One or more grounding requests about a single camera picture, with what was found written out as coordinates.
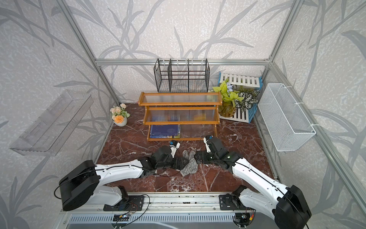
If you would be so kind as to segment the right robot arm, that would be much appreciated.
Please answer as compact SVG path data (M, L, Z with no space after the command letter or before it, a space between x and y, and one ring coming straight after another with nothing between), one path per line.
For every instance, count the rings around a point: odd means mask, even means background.
M236 195L238 206L267 215L280 229L308 228L312 213L300 188L270 178L240 154L228 151L217 137L207 135L203 142L206 149L195 155L198 163L219 166L256 189L253 192L240 188Z

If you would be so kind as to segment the clear acrylic wall shelf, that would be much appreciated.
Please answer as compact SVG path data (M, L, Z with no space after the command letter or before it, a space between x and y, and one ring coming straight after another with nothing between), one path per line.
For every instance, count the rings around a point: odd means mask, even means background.
M10 146L23 156L55 156L90 109L89 93L65 90Z

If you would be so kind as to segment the green potted plant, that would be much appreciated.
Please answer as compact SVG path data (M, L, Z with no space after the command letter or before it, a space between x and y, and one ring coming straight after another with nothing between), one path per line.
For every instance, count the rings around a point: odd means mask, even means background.
M213 87L213 91L216 93L220 92L222 97L223 103L219 106L220 116L232 117L244 98L239 95L239 92L233 90L233 85L230 84L229 80L225 80L219 86Z

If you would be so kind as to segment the grey striped cloth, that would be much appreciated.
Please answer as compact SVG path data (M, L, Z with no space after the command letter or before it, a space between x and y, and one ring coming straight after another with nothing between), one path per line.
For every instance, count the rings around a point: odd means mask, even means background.
M190 152L188 150L183 151L183 158L188 159L188 164L185 165L185 167L180 171L183 177L190 174L195 174L198 171L198 164L195 159L195 155L196 155L195 151Z

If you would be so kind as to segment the flower pot with orange flowers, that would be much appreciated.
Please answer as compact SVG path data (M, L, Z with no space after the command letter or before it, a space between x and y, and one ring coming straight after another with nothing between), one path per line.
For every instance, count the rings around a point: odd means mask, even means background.
M127 105L122 103L110 109L112 121L119 127L127 125L130 114L126 111Z

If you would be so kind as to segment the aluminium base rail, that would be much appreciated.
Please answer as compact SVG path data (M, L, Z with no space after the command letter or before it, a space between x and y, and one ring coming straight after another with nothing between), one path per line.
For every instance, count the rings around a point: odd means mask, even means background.
M300 207L298 194L295 187L287 189L285 194L275 191L274 201L269 201L264 195L255 193L249 189L240 187L233 193L215 194L215 193L189 193L187 195L179 194L139 194L129 196L122 193L120 189L112 192L111 188L106 191L99 190L92 194L81 194L73 197L62 197L63 211L73 211L86 205L103 205L105 211L123 211L134 209L141 211L143 205L152 209L211 209L223 211L259 211L263 214L275 216L281 210L288 208L292 212L298 212Z

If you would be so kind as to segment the spotted leaf plant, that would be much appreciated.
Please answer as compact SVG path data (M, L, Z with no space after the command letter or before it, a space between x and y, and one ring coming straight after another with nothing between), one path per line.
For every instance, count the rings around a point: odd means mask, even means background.
M257 96L260 93L259 90L241 86L238 88L237 92L238 96L243 99L241 101L235 100L236 108L241 110L249 110L253 107L253 105L259 102L257 99Z

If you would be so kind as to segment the white and blue slatted crate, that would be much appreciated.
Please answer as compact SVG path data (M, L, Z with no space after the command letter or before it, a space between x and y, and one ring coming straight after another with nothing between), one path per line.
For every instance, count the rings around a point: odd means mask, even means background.
M262 86L261 77L220 72L217 88L224 94L219 106L220 118L250 123L257 111Z

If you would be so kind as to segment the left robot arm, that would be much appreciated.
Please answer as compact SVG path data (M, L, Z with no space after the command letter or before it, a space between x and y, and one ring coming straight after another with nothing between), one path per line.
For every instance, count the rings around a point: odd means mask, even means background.
M129 162L101 165L87 160L64 176L58 186L63 211L72 211L85 204L114 206L124 199L121 188L108 185L125 179L156 175L158 169L182 171L189 160L176 157L178 146L162 146L154 154Z

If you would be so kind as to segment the orange wooden bookshelf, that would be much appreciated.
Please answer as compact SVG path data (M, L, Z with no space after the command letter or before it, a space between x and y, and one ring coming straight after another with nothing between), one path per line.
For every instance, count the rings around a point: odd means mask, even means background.
M168 138L151 138L153 125L212 125L213 135L217 137L220 124L218 108L222 104L220 92L142 92L138 100L138 105L145 107L143 124L148 126L148 141L169 141Z

